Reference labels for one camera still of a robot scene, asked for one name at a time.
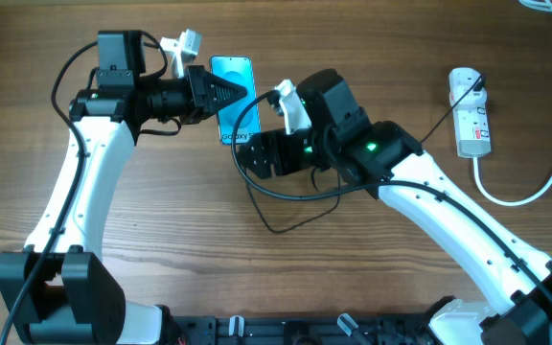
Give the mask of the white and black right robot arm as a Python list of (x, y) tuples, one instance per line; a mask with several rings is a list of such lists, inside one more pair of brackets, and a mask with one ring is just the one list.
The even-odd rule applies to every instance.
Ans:
[(270, 130), (234, 143), (247, 185), (306, 168), (334, 169), (332, 196), (365, 191), (424, 230), (472, 278), (480, 302), (450, 299), (429, 316), (444, 344), (552, 344), (552, 259), (522, 241), (454, 185), (399, 125), (372, 122), (333, 69), (264, 94), (303, 129)]

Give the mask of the white power strip socket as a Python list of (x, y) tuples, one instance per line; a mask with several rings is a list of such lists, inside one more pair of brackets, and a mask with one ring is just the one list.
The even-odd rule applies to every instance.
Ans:
[(479, 158), (491, 152), (485, 80), (483, 74), (469, 67), (454, 68), (448, 75), (455, 143), (462, 158)]

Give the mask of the Galaxy S25 smartphone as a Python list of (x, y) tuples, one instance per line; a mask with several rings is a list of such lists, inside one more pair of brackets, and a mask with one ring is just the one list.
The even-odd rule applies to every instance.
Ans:
[[(212, 56), (210, 58), (211, 72), (216, 76), (243, 86), (247, 95), (218, 113), (219, 140), (223, 145), (230, 146), (233, 126), (241, 112), (256, 99), (255, 79), (251, 59), (246, 56)], [(261, 121), (258, 107), (250, 109), (239, 125), (236, 142), (246, 143), (249, 138), (261, 131)]]

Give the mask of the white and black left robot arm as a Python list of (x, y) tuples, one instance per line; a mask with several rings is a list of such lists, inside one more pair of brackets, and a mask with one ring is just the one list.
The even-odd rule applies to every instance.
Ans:
[(0, 334), (26, 344), (184, 344), (164, 306), (127, 300), (103, 262), (117, 181), (146, 122), (195, 125), (241, 100), (244, 87), (196, 64), (201, 37), (101, 31), (99, 63), (67, 109), (70, 139), (55, 188), (18, 252), (0, 255), (8, 317)]

